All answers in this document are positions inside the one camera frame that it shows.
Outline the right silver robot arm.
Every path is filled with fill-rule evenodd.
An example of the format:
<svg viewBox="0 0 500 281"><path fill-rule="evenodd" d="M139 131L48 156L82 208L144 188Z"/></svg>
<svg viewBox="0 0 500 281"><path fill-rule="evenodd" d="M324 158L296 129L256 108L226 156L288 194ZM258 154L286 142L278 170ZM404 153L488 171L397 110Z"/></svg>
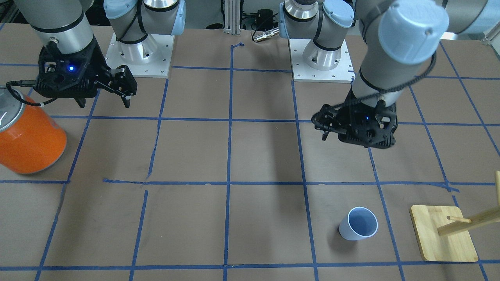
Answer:
<svg viewBox="0 0 500 281"><path fill-rule="evenodd" d="M99 89L118 95L130 107L137 83L128 51L147 45L141 61L150 62L157 48L152 36L176 36L184 31L184 0L105 0L104 10L114 29L116 42L125 47L124 63L107 65L86 11L91 0L16 0L27 23L43 47L35 80L7 82L4 90L18 103L43 107L58 98L72 98L85 107Z"/></svg>

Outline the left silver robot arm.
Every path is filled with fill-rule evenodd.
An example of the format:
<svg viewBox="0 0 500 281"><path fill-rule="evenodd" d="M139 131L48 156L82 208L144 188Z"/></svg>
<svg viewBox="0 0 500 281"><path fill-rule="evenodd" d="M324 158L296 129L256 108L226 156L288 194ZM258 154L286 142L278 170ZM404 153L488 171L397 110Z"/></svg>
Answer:
<svg viewBox="0 0 500 281"><path fill-rule="evenodd" d="M325 104L311 122L326 140L388 149L398 128L396 100L425 78L436 64L445 32L474 34L499 22L498 0L285 0L280 4L280 36L308 39L305 58L314 69L336 67L354 21L367 52L345 101Z"/></svg>

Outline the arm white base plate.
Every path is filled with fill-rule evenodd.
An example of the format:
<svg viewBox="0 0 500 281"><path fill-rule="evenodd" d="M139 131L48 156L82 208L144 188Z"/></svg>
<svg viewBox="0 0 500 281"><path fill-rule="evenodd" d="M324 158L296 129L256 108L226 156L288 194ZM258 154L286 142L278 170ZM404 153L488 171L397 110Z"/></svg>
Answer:
<svg viewBox="0 0 500 281"><path fill-rule="evenodd" d="M289 49L296 82L351 83L355 78L346 41L340 49L328 51L312 40L290 39Z"/></svg>
<svg viewBox="0 0 500 281"><path fill-rule="evenodd" d="M112 69L127 65L136 78L168 78L175 36L149 34L136 44L125 44L112 35L106 53L107 65Z"/></svg>

